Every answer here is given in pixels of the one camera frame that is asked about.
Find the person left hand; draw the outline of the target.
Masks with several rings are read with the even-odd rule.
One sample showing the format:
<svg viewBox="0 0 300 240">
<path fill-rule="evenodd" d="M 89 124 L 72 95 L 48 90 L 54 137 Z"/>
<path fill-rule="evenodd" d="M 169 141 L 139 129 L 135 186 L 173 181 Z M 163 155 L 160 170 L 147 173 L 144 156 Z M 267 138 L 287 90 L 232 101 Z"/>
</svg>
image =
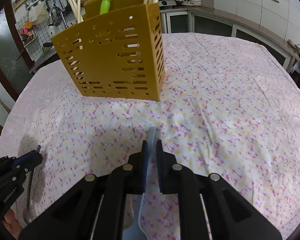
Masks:
<svg viewBox="0 0 300 240">
<path fill-rule="evenodd" d="M 9 209 L 7 211 L 1 222 L 15 239 L 19 239 L 20 233 L 22 232 L 23 228 L 21 227 L 19 221 L 16 219 L 15 213 L 12 209 Z"/>
</svg>

